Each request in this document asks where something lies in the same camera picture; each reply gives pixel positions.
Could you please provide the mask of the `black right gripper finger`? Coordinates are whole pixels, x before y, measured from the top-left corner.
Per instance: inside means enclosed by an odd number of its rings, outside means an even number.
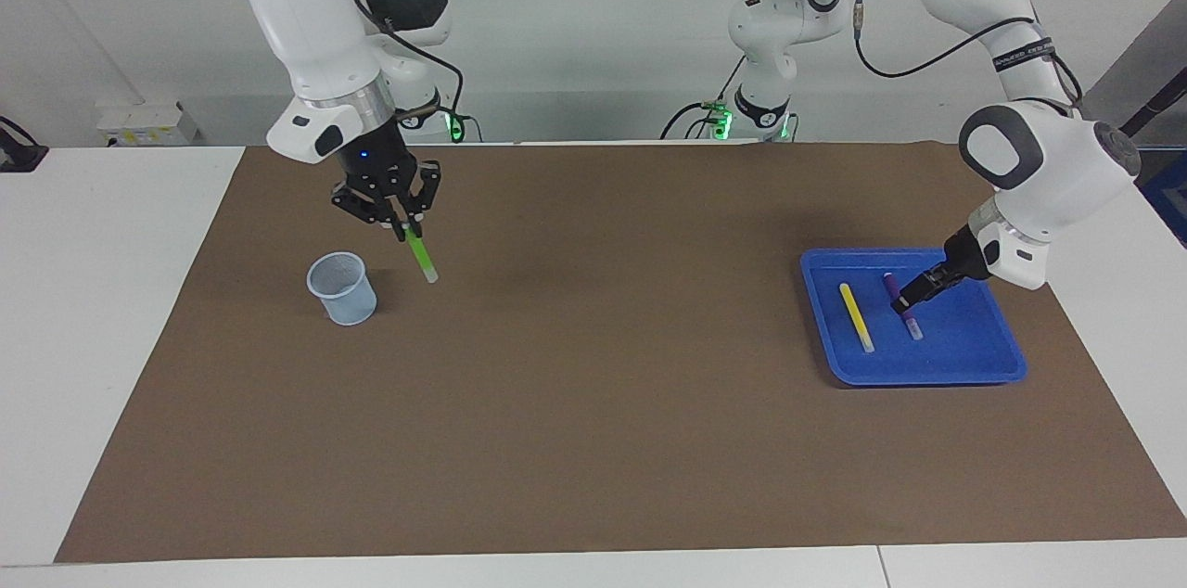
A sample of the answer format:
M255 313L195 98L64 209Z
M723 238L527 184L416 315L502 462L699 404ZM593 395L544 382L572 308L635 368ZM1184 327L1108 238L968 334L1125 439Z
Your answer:
M419 184L415 188L415 192L410 192L410 198L407 200L407 227L411 229L413 236L423 238L421 222L427 211L431 211L436 195L440 190L440 162L418 162L415 173Z
M348 184L338 184L331 191L331 203L336 208L339 208L339 211L347 211L360 222L377 225L377 227L389 229L398 241L407 241L407 233L404 230L404 219L391 206L391 200L369 198L353 190Z

